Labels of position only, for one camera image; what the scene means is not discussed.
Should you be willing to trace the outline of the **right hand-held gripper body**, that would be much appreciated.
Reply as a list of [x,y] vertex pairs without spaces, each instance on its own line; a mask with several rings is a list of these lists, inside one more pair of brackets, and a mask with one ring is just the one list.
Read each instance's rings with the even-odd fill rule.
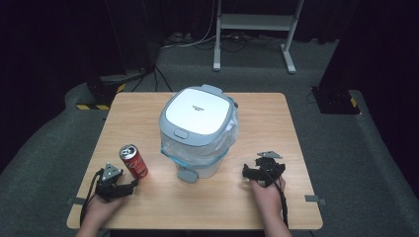
[[256,165],[261,170],[261,182],[267,188],[284,173],[286,165],[276,162],[277,159],[282,159],[282,156],[275,151],[259,152],[258,156]]

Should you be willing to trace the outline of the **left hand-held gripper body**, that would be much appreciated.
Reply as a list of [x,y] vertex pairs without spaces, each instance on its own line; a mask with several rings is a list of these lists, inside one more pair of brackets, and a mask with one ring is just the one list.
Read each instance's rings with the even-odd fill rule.
[[125,188],[125,185],[118,185],[118,180],[123,173],[123,169],[107,163],[97,182],[95,194],[105,201],[122,198],[122,189]]

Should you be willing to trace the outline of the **red drink can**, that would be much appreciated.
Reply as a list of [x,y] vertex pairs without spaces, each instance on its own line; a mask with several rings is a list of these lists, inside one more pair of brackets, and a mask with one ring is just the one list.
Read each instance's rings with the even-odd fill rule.
[[148,174],[148,168],[135,145],[123,146],[119,156],[135,179],[143,179]]

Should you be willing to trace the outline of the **person's left hand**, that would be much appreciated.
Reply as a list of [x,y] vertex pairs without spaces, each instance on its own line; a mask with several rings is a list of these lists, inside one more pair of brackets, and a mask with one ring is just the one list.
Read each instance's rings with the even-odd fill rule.
[[83,223],[101,227],[125,202],[125,197],[105,201],[101,197],[94,196],[87,205]]

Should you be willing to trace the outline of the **person's right hand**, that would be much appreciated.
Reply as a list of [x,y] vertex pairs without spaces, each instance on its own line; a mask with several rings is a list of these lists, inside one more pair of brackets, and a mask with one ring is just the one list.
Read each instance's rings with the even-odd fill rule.
[[271,184],[263,188],[258,182],[251,180],[250,185],[256,204],[263,217],[279,217],[282,212],[282,199],[277,189],[278,185]]

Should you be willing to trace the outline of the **black stand base striped tape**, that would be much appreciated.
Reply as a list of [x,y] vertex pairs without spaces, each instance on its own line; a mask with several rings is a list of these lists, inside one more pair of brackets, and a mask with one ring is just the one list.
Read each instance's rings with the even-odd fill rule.
[[89,73],[86,86],[77,100],[76,108],[82,111],[108,110],[116,94],[125,86],[126,77],[123,74],[98,76],[95,73]]
[[356,100],[348,91],[327,92],[319,87],[312,87],[311,92],[322,114],[359,115],[361,113]]

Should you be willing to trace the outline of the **white metal stand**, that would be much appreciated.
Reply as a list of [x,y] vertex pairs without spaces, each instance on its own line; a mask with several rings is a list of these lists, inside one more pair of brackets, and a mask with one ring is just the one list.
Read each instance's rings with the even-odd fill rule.
[[215,43],[213,50],[212,69],[221,69],[221,31],[222,30],[252,30],[287,32],[286,42],[280,45],[287,70],[290,74],[296,73],[296,68],[290,53],[293,36],[299,21],[304,0],[297,0],[292,15],[250,15],[225,14],[222,12],[222,0],[218,0],[216,8]]

